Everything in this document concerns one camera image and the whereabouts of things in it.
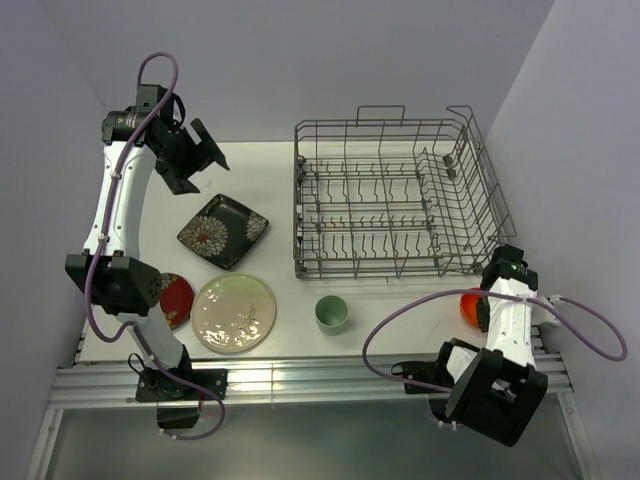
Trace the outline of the orange bowl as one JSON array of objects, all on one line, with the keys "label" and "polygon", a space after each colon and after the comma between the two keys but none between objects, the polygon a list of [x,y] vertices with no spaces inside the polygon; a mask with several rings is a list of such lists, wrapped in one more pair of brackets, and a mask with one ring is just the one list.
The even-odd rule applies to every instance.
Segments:
[{"label": "orange bowl", "polygon": [[463,320],[471,327],[480,330],[480,323],[477,315],[477,304],[480,295],[465,293],[459,300],[459,312]]}]

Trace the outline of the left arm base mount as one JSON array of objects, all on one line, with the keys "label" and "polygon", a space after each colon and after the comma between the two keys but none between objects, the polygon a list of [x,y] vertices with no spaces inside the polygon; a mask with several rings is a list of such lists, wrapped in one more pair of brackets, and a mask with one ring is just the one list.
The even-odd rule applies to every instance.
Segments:
[{"label": "left arm base mount", "polygon": [[[191,383],[204,387],[221,400],[225,398],[228,371],[226,369],[194,370],[187,376]],[[165,430],[186,430],[193,428],[199,420],[201,402],[207,399],[201,391],[169,379],[159,370],[146,368],[138,380],[135,401],[142,404],[197,401],[192,407],[158,407],[156,420]]]}]

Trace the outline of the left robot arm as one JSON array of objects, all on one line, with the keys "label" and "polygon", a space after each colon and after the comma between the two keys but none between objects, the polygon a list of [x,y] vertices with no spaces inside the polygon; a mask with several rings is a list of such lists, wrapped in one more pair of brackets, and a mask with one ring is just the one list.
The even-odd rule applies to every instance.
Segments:
[{"label": "left robot arm", "polygon": [[190,177],[225,155],[198,119],[193,139],[176,113],[185,111],[171,89],[141,84],[134,105],[102,122],[103,180],[93,226],[65,271],[84,293],[87,319],[105,343],[130,334],[142,354],[138,375],[160,399],[202,400],[215,393],[198,385],[186,347],[174,336],[159,306],[161,274],[140,259],[140,223],[152,173],[174,195],[197,192]]}]

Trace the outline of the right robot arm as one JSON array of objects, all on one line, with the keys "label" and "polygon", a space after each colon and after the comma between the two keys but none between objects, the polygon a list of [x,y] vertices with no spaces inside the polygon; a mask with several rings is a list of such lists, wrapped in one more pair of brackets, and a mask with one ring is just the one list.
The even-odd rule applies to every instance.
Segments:
[{"label": "right robot arm", "polygon": [[537,292],[538,274],[528,267],[524,251],[497,247],[476,295],[486,345],[452,339],[432,368],[435,383],[451,390],[444,418],[507,447],[519,441],[548,389],[531,346],[533,306],[528,300]]}]

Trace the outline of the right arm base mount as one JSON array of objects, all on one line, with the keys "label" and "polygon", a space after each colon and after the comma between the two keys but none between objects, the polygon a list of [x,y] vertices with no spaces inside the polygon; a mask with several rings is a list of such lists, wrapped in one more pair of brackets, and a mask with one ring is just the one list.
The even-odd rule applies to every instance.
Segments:
[{"label": "right arm base mount", "polygon": [[[395,363],[391,368],[391,374],[406,380],[415,380],[420,383],[432,385],[435,385],[436,380],[435,363],[427,361],[410,360]],[[407,395],[438,393],[437,389],[413,384],[404,384],[403,388],[404,393]]]}]

